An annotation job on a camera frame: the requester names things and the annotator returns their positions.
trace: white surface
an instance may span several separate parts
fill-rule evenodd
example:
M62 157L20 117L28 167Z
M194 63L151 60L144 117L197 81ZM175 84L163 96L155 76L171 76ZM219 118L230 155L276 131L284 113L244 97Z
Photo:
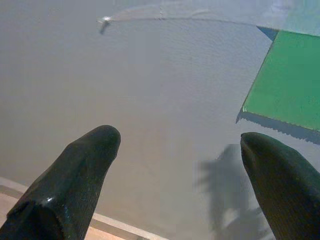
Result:
M97 18L145 3L1 1L0 176L28 186L67 144L113 125L122 142L97 213L171 240L213 239L212 208L232 204L212 203L213 190L197 186L205 175L200 163L248 131L283 141L318 170L320 149L246 120L235 123L271 45L256 27L141 20L113 22L99 34ZM248 180L239 148L232 156L222 172ZM238 179L219 176L222 199L229 200ZM257 227L232 234L250 240L244 236Z

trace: white baseboard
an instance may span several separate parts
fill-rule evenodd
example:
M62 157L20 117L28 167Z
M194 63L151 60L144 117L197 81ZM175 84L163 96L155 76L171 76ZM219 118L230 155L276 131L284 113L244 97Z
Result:
M27 186L0 176L0 193L20 198L27 189ZM96 212L93 214L90 226L126 240L168 240Z

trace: pin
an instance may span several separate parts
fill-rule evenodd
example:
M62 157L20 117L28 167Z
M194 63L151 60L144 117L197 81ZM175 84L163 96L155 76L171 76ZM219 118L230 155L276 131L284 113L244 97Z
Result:
M100 34L104 34L106 27L112 22L112 18L110 16L104 16L97 20L98 23L101 24Z

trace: green card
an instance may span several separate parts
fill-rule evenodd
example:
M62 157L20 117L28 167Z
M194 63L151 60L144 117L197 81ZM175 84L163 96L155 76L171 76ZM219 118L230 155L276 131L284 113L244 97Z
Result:
M320 37L280 31L242 111L320 131Z

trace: white wall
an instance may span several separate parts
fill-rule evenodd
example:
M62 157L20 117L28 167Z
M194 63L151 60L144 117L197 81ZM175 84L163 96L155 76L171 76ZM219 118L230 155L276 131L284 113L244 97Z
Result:
M237 220L215 227L224 239L260 239L229 144L265 133L320 169L319 146L236 124L271 41L254 26L192 20L114 22L99 34L97 18L146 1L128 2L1 1L0 176L30 185L68 143L109 124L122 143L98 213L172 240L212 239L224 216Z

